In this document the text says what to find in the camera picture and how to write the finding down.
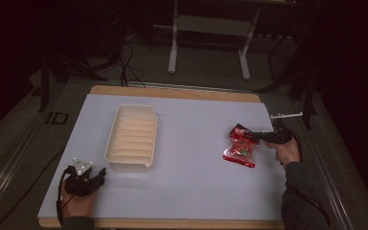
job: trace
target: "person's hand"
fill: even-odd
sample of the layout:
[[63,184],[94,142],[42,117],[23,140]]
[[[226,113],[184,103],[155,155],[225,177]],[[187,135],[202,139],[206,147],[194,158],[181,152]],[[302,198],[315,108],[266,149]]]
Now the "person's hand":
[[276,160],[280,161],[284,168],[286,168],[286,165],[290,162],[301,161],[298,144],[294,139],[291,139],[285,144],[274,144],[268,142],[265,144],[268,148],[276,150]]
[[61,207],[62,217],[64,219],[70,217],[91,217],[92,209],[94,207],[95,198],[97,197],[98,190],[91,195],[85,197],[79,197],[76,195],[69,195],[65,192],[65,183],[62,182],[61,186]]

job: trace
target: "wooden table edge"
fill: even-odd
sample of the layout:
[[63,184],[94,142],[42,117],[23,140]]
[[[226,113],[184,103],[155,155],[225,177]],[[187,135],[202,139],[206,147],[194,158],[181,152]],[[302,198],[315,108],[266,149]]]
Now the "wooden table edge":
[[[96,228],[284,229],[280,220],[94,218]],[[40,218],[42,227],[59,227],[57,218]]]
[[260,103],[261,100],[256,94],[217,92],[194,89],[170,89],[170,88],[139,88],[121,87],[109,85],[95,85],[91,88],[90,94],[119,95],[133,97],[153,97],[153,98],[175,98],[209,100],[223,102]]

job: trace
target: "white table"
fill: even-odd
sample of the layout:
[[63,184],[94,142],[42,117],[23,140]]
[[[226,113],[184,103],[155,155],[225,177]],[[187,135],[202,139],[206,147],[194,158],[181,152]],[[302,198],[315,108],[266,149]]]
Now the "white table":
[[[112,121],[122,104],[151,105],[158,117],[150,172],[114,172],[104,159]],[[94,87],[41,206],[40,225],[59,227],[58,181],[77,157],[94,163],[91,176],[106,168],[94,210],[97,227],[283,228],[280,207],[286,180],[273,151],[260,145],[254,169],[222,159],[236,123],[255,131],[272,130],[256,95]]]

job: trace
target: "red snack bag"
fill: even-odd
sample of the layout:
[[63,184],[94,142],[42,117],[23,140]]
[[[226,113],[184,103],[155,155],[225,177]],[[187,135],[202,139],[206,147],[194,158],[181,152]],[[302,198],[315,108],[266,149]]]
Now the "red snack bag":
[[229,133],[232,145],[223,153],[223,159],[254,168],[252,155],[258,143],[253,140],[252,134],[251,130],[237,124]]

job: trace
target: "food container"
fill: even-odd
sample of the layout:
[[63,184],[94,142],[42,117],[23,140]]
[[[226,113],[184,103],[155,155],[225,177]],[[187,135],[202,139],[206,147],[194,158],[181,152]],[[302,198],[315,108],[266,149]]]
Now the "food container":
[[156,130],[157,117],[151,106],[121,105],[105,153],[112,170],[148,172],[153,162]]

